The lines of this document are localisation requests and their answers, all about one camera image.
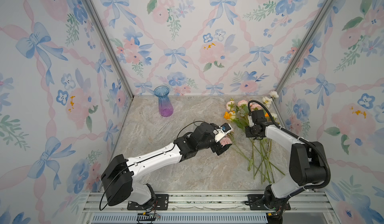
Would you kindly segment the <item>pink rose stem with leaves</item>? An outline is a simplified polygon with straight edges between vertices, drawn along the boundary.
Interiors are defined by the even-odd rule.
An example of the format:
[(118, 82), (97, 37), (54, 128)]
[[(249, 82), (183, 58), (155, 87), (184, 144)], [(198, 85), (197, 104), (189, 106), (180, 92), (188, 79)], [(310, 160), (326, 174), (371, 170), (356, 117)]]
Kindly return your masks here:
[(248, 109), (248, 101), (241, 100), (239, 102), (235, 102), (234, 99), (230, 99), (230, 101), (226, 104), (226, 112), (235, 111), (237, 116), (240, 119), (240, 123), (242, 127), (240, 129), (245, 130), (245, 127), (248, 126), (248, 114), (254, 110), (262, 110), (262, 107), (257, 103), (251, 103), (250, 109)]

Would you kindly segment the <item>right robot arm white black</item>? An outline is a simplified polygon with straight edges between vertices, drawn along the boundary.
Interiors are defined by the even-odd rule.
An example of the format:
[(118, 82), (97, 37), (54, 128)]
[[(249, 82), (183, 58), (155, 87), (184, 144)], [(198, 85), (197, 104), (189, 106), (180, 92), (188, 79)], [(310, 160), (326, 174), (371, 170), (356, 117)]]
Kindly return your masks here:
[(277, 183), (267, 186), (259, 205), (276, 210), (286, 205), (288, 200), (308, 189), (322, 189), (331, 179), (323, 145), (309, 142), (302, 137), (268, 121), (262, 110), (254, 110), (248, 115), (249, 125), (246, 136), (253, 139), (271, 139), (290, 153), (289, 174)]

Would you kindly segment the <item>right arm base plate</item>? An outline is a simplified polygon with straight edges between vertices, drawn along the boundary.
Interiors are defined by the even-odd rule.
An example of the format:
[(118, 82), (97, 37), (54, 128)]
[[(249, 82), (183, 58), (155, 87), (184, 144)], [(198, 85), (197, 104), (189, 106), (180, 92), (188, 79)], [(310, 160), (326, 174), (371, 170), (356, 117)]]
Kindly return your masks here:
[(249, 194), (244, 202), (251, 211), (279, 211), (285, 199), (266, 198), (262, 194)]

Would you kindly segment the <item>pink carnation single stem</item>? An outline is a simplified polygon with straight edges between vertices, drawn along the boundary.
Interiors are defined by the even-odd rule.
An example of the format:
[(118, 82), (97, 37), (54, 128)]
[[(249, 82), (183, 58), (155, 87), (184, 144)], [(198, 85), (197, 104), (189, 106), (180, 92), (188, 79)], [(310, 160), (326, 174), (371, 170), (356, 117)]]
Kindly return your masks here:
[(248, 167), (247, 167), (248, 172), (252, 171), (253, 179), (256, 178), (256, 174), (257, 174), (258, 170), (257, 170), (256, 165), (255, 165), (255, 150), (253, 147), (252, 147), (251, 155), (246, 155), (246, 153), (237, 144), (237, 142), (233, 136), (224, 137), (220, 141), (220, 144), (222, 147), (230, 148), (230, 146), (231, 146), (231, 148), (237, 154), (239, 154), (242, 158), (244, 158), (248, 162)]

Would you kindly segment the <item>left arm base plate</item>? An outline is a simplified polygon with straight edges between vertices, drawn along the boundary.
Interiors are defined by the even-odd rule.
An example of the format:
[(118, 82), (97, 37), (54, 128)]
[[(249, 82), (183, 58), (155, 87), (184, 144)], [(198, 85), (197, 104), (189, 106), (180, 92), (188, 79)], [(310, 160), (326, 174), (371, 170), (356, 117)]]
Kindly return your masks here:
[(155, 194), (154, 198), (151, 198), (148, 202), (143, 205), (129, 201), (127, 210), (128, 211), (167, 211), (169, 206), (169, 195), (168, 194)]

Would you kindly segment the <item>orange poppy flower stem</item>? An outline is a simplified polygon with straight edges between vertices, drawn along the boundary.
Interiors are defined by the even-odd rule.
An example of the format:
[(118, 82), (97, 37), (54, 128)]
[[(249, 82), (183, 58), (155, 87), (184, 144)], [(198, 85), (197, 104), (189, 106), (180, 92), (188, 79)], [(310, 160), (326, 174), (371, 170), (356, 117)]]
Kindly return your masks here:
[(285, 173), (271, 161), (273, 143), (271, 139), (260, 137), (252, 137), (252, 155), (249, 160), (249, 171), (253, 173), (253, 179), (260, 177), (261, 183), (273, 184), (275, 180), (275, 172), (278, 174)]

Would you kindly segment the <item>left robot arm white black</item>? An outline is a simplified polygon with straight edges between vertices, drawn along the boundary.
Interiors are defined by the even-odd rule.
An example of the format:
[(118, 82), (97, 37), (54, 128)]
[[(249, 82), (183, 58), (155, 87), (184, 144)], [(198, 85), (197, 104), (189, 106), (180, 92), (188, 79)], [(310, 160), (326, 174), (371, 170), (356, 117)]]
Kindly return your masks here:
[(231, 132), (233, 128), (228, 123), (218, 126), (202, 121), (193, 132), (178, 135), (161, 149), (137, 157), (115, 156), (101, 175), (104, 188), (102, 198), (110, 207), (129, 201), (142, 210), (153, 208), (157, 197), (150, 184), (140, 183), (143, 176), (195, 157), (200, 150), (210, 149), (216, 155), (221, 155), (229, 149), (221, 141)]

